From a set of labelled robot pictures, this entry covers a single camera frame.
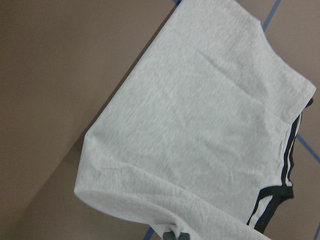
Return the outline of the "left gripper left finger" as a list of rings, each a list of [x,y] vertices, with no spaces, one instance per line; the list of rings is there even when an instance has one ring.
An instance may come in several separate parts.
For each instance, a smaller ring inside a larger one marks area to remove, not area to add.
[[[175,233],[173,231],[164,232],[162,235],[163,240],[177,240]]]

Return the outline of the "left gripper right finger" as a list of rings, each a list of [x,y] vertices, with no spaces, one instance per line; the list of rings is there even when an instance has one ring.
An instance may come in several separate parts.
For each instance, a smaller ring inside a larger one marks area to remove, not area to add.
[[[178,240],[190,240],[190,239],[191,239],[190,234],[186,232],[181,232],[178,237]]]

